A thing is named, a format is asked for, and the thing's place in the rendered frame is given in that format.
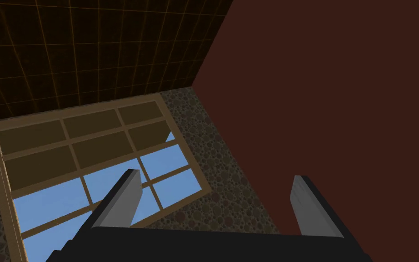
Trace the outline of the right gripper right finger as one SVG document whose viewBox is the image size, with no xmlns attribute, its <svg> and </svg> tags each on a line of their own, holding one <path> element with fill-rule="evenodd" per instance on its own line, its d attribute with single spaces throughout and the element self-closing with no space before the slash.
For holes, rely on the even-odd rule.
<svg viewBox="0 0 419 262">
<path fill-rule="evenodd" d="M 349 237 L 336 213 L 307 176 L 294 176 L 290 203 L 302 235 Z"/>
</svg>

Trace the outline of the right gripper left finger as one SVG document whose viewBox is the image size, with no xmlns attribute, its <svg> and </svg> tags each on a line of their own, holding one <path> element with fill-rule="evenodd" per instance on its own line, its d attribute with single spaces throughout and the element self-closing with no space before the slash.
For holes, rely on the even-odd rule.
<svg viewBox="0 0 419 262">
<path fill-rule="evenodd" d="M 128 169 L 80 227 L 129 227 L 141 200 L 140 171 Z"/>
</svg>

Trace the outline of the brown framed window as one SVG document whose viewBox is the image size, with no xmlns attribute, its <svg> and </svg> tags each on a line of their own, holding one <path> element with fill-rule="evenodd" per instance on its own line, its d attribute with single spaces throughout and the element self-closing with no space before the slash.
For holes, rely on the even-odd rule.
<svg viewBox="0 0 419 262">
<path fill-rule="evenodd" d="M 0 211 L 12 262 L 28 262 L 23 239 L 91 211 L 90 202 L 66 216 L 22 232 L 14 200 L 149 153 L 178 145 L 187 165 L 143 186 L 191 169 L 196 193 L 136 223 L 145 227 L 212 191 L 161 94 L 118 99 L 0 121 Z"/>
</svg>

